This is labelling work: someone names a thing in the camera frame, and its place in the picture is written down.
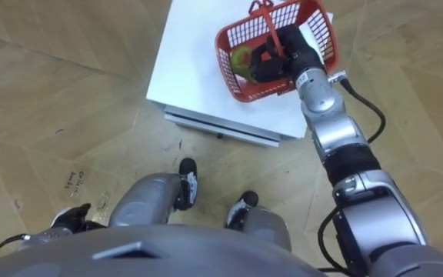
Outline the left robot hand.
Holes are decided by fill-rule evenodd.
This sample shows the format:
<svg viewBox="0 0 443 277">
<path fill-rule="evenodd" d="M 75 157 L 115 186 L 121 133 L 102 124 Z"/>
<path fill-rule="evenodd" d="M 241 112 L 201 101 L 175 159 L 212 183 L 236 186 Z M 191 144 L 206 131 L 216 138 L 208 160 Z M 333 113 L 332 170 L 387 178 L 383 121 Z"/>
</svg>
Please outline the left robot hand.
<svg viewBox="0 0 443 277">
<path fill-rule="evenodd" d="M 80 206 L 66 208 L 58 213 L 53 220 L 52 228 L 64 228 L 71 233 L 87 232 L 94 229 L 103 229 L 105 225 L 87 220 L 86 216 L 92 205 L 85 203 Z"/>
</svg>

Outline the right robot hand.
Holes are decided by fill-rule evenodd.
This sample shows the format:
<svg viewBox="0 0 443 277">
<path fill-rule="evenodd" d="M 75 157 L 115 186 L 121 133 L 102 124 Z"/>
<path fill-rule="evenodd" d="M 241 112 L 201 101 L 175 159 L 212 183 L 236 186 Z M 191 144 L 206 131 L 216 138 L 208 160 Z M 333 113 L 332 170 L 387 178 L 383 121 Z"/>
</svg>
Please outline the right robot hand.
<svg viewBox="0 0 443 277">
<path fill-rule="evenodd" d="M 250 76 L 257 83 L 269 83 L 290 78 L 292 81 L 305 69 L 319 68 L 326 71 L 319 54 L 306 42 L 296 25 L 276 30 L 283 50 L 279 55 L 275 40 L 268 36 L 265 42 L 251 51 L 248 67 Z"/>
</svg>

